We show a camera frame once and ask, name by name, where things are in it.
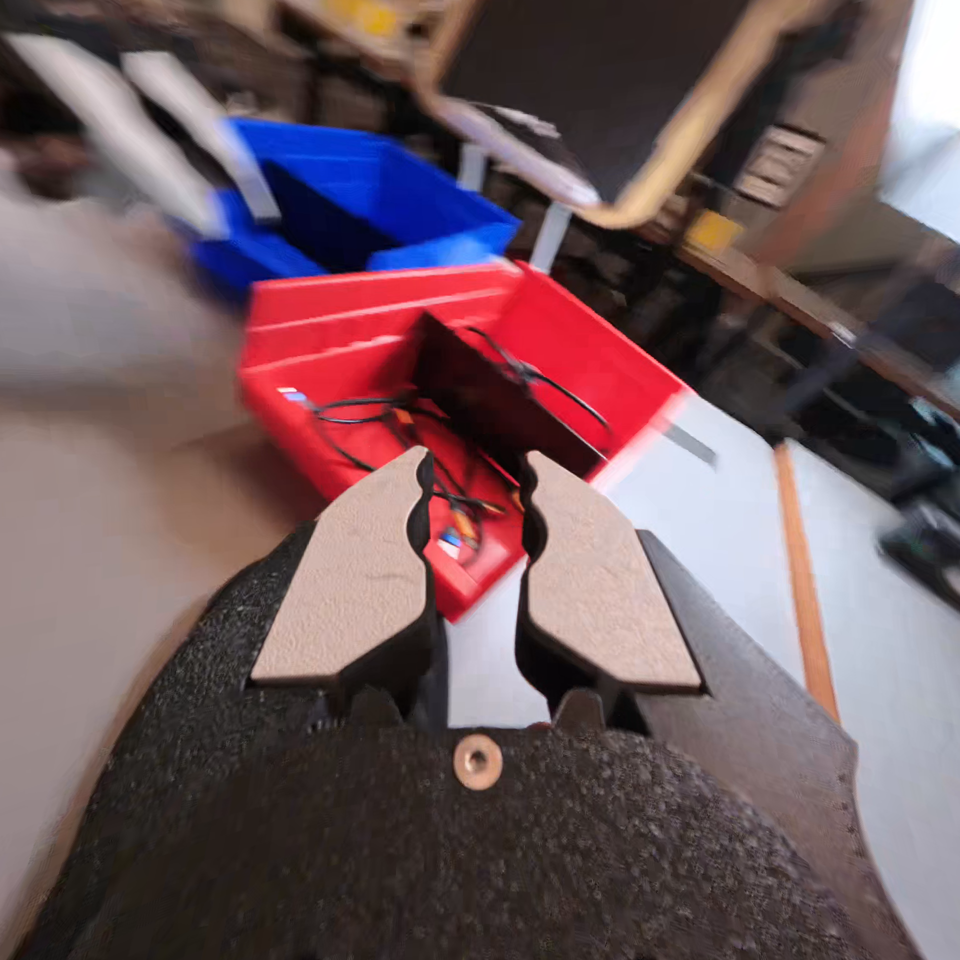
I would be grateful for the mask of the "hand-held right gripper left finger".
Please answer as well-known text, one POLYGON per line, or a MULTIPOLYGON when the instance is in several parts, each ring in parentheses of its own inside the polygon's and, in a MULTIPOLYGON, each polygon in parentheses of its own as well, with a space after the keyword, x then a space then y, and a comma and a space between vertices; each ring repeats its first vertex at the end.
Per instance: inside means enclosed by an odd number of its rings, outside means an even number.
POLYGON ((430 666, 433 456, 413 446, 319 515, 251 668, 259 687, 404 690, 430 666))

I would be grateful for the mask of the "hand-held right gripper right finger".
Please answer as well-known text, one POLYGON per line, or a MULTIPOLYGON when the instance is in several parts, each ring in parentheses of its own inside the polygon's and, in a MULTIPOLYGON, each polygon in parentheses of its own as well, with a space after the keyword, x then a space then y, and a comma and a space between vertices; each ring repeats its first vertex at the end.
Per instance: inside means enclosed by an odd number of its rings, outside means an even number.
POLYGON ((704 682, 630 520, 546 454, 526 455, 515 655, 545 697, 698 694, 704 682))

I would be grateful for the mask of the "dark-legged wooden table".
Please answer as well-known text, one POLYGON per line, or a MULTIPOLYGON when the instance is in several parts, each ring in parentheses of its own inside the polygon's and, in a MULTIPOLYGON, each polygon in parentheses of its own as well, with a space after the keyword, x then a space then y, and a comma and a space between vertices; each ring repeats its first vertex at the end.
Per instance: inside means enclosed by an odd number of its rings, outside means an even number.
POLYGON ((907 352, 894 341, 894 330, 906 326, 890 324, 880 329, 880 316, 887 307, 897 306, 909 288, 932 271, 930 258, 938 251, 933 241, 921 246, 921 257, 896 266, 889 274, 878 301, 876 316, 857 322, 822 294, 813 291, 787 272, 758 263, 743 251, 727 247, 714 252, 697 243, 684 242, 675 256, 686 267, 720 285, 741 306, 742 324, 728 330, 725 339, 706 341, 699 350, 684 381, 699 390, 734 352, 747 343, 773 311, 817 335, 841 354, 830 370, 818 374, 810 369, 804 396, 815 398, 829 383, 846 375, 841 363, 860 363, 879 377, 914 397, 922 398, 943 415, 958 420, 958 387, 949 386, 947 374, 935 370, 918 355, 907 352))

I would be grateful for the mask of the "red plastic bin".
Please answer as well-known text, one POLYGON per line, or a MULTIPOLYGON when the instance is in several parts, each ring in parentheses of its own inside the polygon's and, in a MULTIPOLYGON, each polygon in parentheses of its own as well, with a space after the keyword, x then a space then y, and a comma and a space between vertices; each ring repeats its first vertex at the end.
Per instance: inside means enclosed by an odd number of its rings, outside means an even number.
MULTIPOLYGON (((412 385, 424 312, 477 327, 597 410, 613 437, 582 479, 630 473, 689 387, 549 276, 525 263, 374 271, 254 285, 238 368, 242 399, 326 501, 423 446, 434 457, 425 556, 456 622, 524 558, 519 484, 412 385)), ((546 388, 539 399, 591 442, 601 428, 546 388)))

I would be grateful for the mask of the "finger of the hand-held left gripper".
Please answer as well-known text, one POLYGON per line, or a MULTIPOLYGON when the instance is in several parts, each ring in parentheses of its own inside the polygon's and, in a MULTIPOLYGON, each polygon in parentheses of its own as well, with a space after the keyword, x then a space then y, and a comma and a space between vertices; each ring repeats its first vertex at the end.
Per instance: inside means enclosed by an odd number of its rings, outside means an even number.
POLYGON ((140 194, 197 234, 226 234, 209 183, 161 132, 112 64, 71 40, 9 33, 7 45, 78 118, 103 156, 140 194))
POLYGON ((245 139, 225 109, 171 53, 125 53, 126 78, 186 129, 230 176, 258 222, 279 222, 282 212, 245 139))

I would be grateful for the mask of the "blue plastic bin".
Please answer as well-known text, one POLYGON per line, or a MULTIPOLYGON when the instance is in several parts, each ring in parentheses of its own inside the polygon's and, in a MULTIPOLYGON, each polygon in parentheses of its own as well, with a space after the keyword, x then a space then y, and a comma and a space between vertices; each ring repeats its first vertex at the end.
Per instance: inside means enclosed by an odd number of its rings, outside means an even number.
MULTIPOLYGON (((264 176, 267 161, 279 162, 401 244, 375 254, 367 270, 346 274, 486 263, 503 257, 519 230, 512 214, 388 137, 259 119, 231 123, 264 176)), ((276 224, 255 222, 236 189, 222 189, 216 198, 226 238, 183 236, 194 270, 221 297, 244 304, 256 282, 337 275, 285 241, 276 224)))

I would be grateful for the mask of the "yellow box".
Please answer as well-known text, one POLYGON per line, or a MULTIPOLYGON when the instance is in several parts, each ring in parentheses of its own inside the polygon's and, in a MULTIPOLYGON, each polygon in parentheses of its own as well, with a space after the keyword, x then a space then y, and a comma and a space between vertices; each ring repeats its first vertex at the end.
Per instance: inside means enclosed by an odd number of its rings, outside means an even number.
POLYGON ((702 209, 684 234, 684 243, 712 256, 719 256, 736 243, 744 230, 742 223, 715 210, 702 209))

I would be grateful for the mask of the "black board with wooden edge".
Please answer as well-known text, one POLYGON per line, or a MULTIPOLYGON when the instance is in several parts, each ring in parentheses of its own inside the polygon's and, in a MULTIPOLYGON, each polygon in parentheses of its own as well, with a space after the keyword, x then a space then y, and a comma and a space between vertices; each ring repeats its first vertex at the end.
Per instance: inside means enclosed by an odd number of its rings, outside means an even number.
POLYGON ((606 230, 653 220, 771 74, 843 57, 863 2, 456 2, 427 114, 606 230))

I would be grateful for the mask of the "white board stand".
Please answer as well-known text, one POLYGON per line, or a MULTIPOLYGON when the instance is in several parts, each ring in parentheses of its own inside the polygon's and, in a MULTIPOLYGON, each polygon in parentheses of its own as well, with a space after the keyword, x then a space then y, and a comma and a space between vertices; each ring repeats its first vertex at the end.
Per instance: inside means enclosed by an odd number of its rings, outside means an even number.
POLYGON ((576 210, 600 197, 557 126, 503 105, 419 94, 426 114, 461 139, 458 186, 479 193, 487 166, 496 162, 547 198, 530 265, 549 274, 576 210))

